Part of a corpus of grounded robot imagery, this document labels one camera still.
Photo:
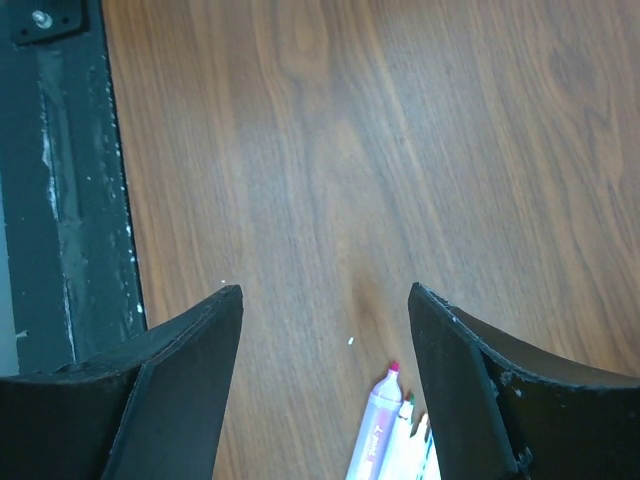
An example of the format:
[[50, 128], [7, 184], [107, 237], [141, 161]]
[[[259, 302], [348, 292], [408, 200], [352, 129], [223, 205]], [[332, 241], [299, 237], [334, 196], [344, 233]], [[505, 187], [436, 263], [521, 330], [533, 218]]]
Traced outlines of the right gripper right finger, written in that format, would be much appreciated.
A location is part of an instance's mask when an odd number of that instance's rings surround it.
[[420, 283], [408, 312], [442, 478], [638, 478], [638, 378], [519, 340]]

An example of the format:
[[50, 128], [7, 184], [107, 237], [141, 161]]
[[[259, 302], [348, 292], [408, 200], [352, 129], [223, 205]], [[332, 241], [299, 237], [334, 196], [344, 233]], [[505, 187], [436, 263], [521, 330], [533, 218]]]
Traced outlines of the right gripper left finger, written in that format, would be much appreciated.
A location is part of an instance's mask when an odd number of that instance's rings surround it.
[[1, 381], [5, 479], [208, 479], [243, 318], [226, 286], [51, 373]]

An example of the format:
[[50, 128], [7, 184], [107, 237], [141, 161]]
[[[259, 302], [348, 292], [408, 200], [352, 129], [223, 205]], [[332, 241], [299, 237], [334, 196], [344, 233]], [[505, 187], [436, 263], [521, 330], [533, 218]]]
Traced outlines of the purple pink highlighter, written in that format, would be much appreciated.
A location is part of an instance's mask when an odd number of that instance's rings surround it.
[[362, 417], [346, 480], [377, 479], [400, 410], [403, 395], [399, 385], [400, 365], [391, 363], [386, 376], [371, 390]]

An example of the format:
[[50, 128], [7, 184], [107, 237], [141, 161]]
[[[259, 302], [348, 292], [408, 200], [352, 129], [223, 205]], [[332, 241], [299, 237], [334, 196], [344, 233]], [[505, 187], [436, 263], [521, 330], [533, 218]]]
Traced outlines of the green cap acrylic marker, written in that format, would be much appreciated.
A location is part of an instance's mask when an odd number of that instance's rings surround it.
[[440, 480], [441, 473], [437, 458], [430, 418], [424, 413], [410, 438], [410, 462], [407, 479]]

